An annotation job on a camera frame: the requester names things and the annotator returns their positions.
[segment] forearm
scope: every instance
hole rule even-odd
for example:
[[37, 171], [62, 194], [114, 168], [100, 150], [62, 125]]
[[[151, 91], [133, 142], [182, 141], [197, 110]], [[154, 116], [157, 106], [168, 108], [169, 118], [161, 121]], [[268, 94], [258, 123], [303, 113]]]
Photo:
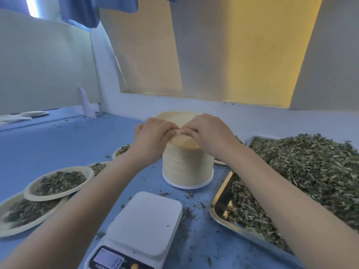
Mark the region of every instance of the forearm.
[[77, 268], [127, 184], [140, 171], [129, 153], [117, 157], [2, 263], [2, 269]]
[[244, 146], [227, 163], [239, 175], [307, 268], [356, 268], [359, 235]]

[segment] digital kitchen scale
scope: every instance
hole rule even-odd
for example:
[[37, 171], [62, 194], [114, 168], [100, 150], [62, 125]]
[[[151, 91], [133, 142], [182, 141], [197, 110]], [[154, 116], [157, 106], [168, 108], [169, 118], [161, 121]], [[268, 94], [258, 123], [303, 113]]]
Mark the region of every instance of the digital kitchen scale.
[[176, 200], [141, 191], [108, 226], [84, 269], [160, 269], [182, 217]]

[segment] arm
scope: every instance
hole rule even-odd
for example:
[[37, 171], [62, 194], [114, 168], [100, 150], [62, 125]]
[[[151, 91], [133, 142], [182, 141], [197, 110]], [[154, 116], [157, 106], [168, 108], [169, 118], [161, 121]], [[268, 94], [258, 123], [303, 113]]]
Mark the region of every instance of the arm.
[[307, 268], [358, 268], [359, 235], [241, 145], [218, 117], [197, 116], [181, 133], [240, 176]]
[[155, 163], [178, 127], [150, 118], [135, 129], [131, 148], [44, 222], [0, 265], [1, 269], [77, 268], [97, 230], [132, 178]]

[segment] person's left hand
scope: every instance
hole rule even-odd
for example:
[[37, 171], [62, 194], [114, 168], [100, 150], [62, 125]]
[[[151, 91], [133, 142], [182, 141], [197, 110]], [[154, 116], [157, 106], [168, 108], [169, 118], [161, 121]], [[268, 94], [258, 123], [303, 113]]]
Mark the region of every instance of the person's left hand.
[[167, 142], [180, 129], [172, 122], [157, 118], [148, 118], [144, 124], [135, 128], [135, 142], [128, 153], [131, 154], [142, 168], [159, 160]]

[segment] person's right arm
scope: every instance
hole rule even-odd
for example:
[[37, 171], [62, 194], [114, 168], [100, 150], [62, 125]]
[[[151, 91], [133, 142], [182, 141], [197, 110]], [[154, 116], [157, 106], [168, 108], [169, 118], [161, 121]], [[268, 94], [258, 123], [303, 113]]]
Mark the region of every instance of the person's right arm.
[[221, 119], [197, 116], [181, 134], [239, 175], [306, 268], [359, 268], [359, 234], [240, 144]]

